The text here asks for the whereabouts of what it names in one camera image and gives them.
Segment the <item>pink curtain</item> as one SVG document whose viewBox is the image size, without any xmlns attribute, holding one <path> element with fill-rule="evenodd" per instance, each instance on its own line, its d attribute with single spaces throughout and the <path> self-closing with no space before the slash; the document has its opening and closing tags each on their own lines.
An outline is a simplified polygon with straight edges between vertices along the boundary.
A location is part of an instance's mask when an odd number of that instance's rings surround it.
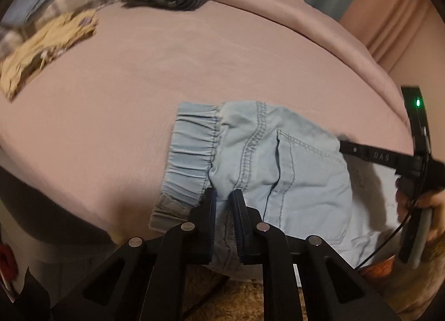
<svg viewBox="0 0 445 321">
<path fill-rule="evenodd" d="M 431 0 L 353 0 L 338 22 L 388 72 L 444 69 L 444 24 Z"/>
</svg>

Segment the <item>yellow floral garment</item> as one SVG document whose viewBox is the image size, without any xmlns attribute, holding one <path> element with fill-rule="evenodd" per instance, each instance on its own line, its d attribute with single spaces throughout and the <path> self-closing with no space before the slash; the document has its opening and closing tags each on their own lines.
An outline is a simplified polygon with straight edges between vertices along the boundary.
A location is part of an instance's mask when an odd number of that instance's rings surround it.
<svg viewBox="0 0 445 321">
<path fill-rule="evenodd" d="M 92 37 L 98 25 L 94 9 L 66 13 L 46 23 L 1 62 L 1 91 L 12 101 L 38 72 L 79 42 Z"/>
</svg>

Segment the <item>pink bed sheet mattress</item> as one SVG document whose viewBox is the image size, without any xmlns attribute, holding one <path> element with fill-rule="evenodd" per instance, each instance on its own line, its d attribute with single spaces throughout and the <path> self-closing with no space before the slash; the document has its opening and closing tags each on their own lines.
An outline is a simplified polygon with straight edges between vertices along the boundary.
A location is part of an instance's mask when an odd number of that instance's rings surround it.
<svg viewBox="0 0 445 321">
<path fill-rule="evenodd" d="M 97 17 L 91 38 L 1 101 L 1 166 L 116 243 L 151 235 L 184 101 L 259 100 L 359 143 L 412 149 L 356 72 L 266 18 L 214 1 L 190 13 L 114 4 Z"/>
</svg>

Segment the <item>light blue strawberry pants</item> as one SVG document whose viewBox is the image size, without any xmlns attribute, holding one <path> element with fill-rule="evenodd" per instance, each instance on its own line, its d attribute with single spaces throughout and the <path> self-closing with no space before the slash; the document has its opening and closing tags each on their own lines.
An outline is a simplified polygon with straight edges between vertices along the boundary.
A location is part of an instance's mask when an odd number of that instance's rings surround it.
<svg viewBox="0 0 445 321">
<path fill-rule="evenodd" d="M 318 235 L 351 266 L 396 253 L 395 175 L 339 151 L 341 139 L 282 106 L 259 101 L 182 103 L 149 221 L 166 232 L 216 190 L 211 270 L 260 280 L 239 260 L 229 194 L 239 189 L 261 219 L 286 235 Z"/>
</svg>

